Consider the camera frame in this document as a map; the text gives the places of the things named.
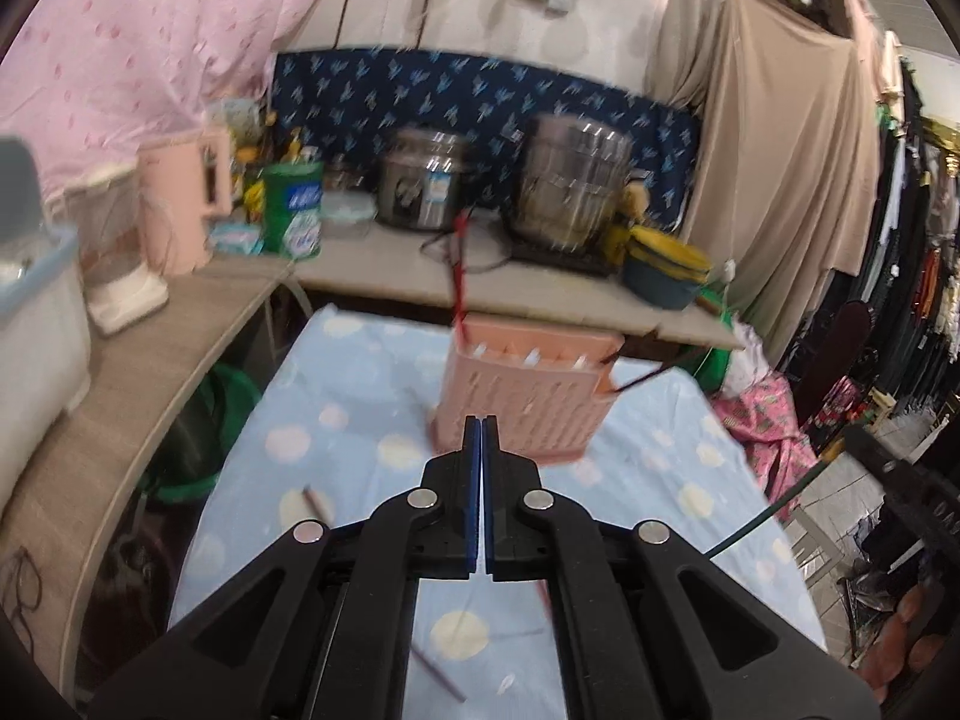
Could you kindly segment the pink perforated utensil holder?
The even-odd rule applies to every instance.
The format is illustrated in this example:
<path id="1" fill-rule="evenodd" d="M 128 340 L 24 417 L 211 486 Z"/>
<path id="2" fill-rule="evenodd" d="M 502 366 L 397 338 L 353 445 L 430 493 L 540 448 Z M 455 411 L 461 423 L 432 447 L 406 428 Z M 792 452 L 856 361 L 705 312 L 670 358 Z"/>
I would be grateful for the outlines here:
<path id="1" fill-rule="evenodd" d="M 617 399 L 619 333 L 470 314 L 449 344 L 431 420 L 439 452 L 459 449 L 471 416 L 493 416 L 500 445 L 539 463 L 581 458 Z"/>

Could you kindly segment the brown chopstick in holder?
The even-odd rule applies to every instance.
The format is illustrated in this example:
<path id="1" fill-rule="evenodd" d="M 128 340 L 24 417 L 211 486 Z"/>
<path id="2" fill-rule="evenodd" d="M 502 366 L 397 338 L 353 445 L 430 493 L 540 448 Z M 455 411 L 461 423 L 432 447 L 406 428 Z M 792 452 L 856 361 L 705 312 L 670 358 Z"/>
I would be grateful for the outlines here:
<path id="1" fill-rule="evenodd" d="M 647 374 L 644 374 L 644 376 L 636 377 L 636 379 L 630 380 L 630 382 L 624 383 L 623 385 L 620 385 L 620 387 L 613 388 L 612 392 L 610 393 L 612 395 L 617 395 L 618 397 L 619 395 L 628 392 L 628 390 L 631 390 L 631 388 L 640 387 L 640 385 L 643 385 L 643 383 L 663 376 L 665 372 L 672 371 L 672 369 L 677 369 L 677 367 L 685 366 L 685 364 L 692 362 L 693 359 L 697 359 L 701 355 L 703 355 L 703 349 L 690 349 L 690 351 L 686 351 L 686 353 L 683 353 L 683 355 L 677 356 L 670 361 L 663 362 L 661 366 L 656 367 L 654 371 L 647 372 Z"/>

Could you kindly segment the green plastic bag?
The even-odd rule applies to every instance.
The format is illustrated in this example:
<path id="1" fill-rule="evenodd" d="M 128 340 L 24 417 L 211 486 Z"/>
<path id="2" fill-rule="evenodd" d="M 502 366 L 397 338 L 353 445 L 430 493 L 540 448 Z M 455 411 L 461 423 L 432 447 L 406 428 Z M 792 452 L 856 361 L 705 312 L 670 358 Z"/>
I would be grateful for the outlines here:
<path id="1" fill-rule="evenodd" d="M 698 294 L 697 304 L 701 309 L 715 314 L 727 330 L 734 330 L 734 314 L 727 307 L 721 294 L 713 289 L 704 288 Z M 706 395 L 713 395 L 721 388 L 727 367 L 731 362 L 731 355 L 731 349 L 716 348 L 716 346 L 703 349 L 698 353 L 693 361 L 692 376 Z"/>

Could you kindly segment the pink floral fabric pile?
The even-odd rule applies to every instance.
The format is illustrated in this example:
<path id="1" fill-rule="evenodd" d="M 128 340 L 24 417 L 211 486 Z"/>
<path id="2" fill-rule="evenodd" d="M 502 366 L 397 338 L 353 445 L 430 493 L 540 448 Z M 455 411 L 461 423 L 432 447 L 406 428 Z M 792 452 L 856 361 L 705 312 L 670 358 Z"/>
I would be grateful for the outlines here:
<path id="1" fill-rule="evenodd" d="M 789 382 L 779 372 L 735 397 L 715 397 L 711 405 L 721 426 L 742 445 L 748 468 L 770 504 L 817 465 L 809 436 L 797 422 Z"/>

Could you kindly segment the red chopstick in holder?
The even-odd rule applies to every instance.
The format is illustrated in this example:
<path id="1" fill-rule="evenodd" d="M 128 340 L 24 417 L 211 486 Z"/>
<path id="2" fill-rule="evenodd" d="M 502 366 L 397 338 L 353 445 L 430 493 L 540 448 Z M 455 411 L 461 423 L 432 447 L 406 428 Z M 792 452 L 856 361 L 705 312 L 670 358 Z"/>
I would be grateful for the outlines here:
<path id="1" fill-rule="evenodd" d="M 454 231 L 449 242 L 451 280 L 452 289 L 454 289 L 454 328 L 462 341 L 469 339 L 466 327 L 466 266 L 464 265 L 467 224 L 469 224 L 469 215 L 465 211 L 460 211 L 454 218 Z"/>

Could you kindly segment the small stainless steel pot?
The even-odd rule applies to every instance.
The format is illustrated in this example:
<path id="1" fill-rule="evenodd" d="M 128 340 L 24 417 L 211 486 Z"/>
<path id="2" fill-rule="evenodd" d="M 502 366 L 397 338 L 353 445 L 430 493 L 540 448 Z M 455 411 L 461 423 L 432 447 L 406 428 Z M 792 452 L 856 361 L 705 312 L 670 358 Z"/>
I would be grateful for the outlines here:
<path id="1" fill-rule="evenodd" d="M 469 142 L 457 133 L 404 127 L 381 156 L 377 221 L 420 232 L 449 231 L 459 211 Z"/>

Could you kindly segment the large stainless steel pot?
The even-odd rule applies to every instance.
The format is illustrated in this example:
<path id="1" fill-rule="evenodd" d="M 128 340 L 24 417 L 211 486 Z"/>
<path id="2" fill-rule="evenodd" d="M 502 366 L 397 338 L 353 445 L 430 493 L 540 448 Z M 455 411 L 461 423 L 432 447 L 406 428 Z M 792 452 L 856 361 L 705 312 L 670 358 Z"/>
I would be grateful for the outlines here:
<path id="1" fill-rule="evenodd" d="M 524 241 L 576 254 L 612 220 L 630 176 L 633 138 L 576 117 L 535 117 L 509 226 Z"/>

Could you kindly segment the green detergent container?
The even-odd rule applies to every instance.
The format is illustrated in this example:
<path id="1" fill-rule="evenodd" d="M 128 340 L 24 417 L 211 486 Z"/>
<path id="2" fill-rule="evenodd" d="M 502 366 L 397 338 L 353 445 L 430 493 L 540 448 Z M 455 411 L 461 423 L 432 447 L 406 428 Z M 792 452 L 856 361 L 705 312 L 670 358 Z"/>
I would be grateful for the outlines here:
<path id="1" fill-rule="evenodd" d="M 263 249 L 290 260 L 320 250 L 322 164 L 280 163 L 263 170 Z"/>

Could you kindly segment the pink electric kettle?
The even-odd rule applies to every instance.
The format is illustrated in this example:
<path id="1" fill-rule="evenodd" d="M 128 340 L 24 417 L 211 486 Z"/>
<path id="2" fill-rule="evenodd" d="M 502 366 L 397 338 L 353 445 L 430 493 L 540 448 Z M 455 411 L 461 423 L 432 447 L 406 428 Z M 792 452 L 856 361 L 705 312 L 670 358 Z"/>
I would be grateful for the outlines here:
<path id="1" fill-rule="evenodd" d="M 226 218 L 233 208 L 228 128 L 206 127 L 146 140 L 137 160 L 149 265 L 163 277 L 203 268 L 212 258 L 208 223 Z"/>

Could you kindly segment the navy patterned cloth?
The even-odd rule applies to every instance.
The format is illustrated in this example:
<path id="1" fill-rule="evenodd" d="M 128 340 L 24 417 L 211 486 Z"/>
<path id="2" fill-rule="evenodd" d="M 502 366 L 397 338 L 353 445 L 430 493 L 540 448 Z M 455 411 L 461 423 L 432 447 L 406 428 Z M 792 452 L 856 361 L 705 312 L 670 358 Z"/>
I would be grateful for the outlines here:
<path id="1" fill-rule="evenodd" d="M 399 128 L 455 133 L 467 140 L 470 199 L 498 208 L 523 165 L 523 138 L 540 114 L 610 125 L 633 140 L 631 169 L 649 192 L 649 216 L 682 221 L 700 146 L 690 110 L 654 103 L 616 86 L 562 71 L 439 50 L 322 49 L 275 60 L 270 107 L 286 133 L 324 163 L 340 158 L 373 185 L 381 154 Z"/>

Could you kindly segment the beige hanging cloth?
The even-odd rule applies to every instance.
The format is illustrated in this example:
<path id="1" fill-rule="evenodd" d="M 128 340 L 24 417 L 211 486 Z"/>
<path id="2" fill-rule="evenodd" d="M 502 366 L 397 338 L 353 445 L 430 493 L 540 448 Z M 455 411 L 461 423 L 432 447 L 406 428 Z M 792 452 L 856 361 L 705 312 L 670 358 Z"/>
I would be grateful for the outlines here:
<path id="1" fill-rule="evenodd" d="M 703 115 L 680 235 L 736 266 L 729 301 L 777 361 L 866 250 L 880 164 L 856 46 L 776 0 L 667 0 L 647 91 Z"/>

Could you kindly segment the white plastic storage bin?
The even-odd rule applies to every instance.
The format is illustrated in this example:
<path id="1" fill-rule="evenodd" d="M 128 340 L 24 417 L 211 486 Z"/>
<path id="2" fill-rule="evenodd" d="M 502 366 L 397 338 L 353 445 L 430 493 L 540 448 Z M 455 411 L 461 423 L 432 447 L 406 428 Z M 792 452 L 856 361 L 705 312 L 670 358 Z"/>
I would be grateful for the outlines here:
<path id="1" fill-rule="evenodd" d="M 71 223 L 46 220 L 36 164 L 2 138 L 2 499 L 89 388 L 91 333 Z"/>

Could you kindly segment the white small appliance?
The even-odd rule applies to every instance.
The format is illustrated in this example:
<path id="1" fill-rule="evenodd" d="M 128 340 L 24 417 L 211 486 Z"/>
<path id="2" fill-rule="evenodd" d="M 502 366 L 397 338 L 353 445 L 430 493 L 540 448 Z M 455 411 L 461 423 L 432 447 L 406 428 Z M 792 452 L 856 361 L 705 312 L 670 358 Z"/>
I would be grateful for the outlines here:
<path id="1" fill-rule="evenodd" d="M 112 337 L 163 309 L 167 284 L 145 255 L 142 191 L 135 163 L 107 163 L 67 185 L 65 218 L 80 241 L 86 309 L 94 328 Z"/>

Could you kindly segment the pink floral curtain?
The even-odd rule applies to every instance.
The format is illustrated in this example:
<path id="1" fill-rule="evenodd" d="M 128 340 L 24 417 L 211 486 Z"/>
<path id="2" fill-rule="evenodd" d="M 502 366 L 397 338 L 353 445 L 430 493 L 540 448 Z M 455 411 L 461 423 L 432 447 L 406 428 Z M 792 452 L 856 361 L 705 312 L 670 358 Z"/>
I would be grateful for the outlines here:
<path id="1" fill-rule="evenodd" d="M 46 195 L 257 98 L 316 0 L 39 0 L 2 62 L 2 130 Z"/>

